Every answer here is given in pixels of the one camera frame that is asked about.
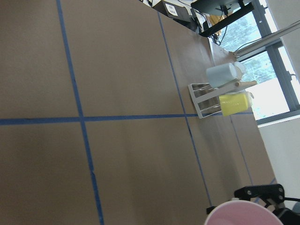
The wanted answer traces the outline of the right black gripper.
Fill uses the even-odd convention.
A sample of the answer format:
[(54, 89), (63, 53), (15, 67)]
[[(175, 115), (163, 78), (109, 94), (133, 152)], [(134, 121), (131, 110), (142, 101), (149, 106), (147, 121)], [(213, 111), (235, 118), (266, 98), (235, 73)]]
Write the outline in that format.
[(234, 198), (250, 201), (258, 198), (265, 208), (274, 207), (272, 212), (284, 225), (300, 225), (300, 203), (296, 202), (292, 210), (285, 208), (285, 191), (281, 184), (245, 186), (234, 191)]

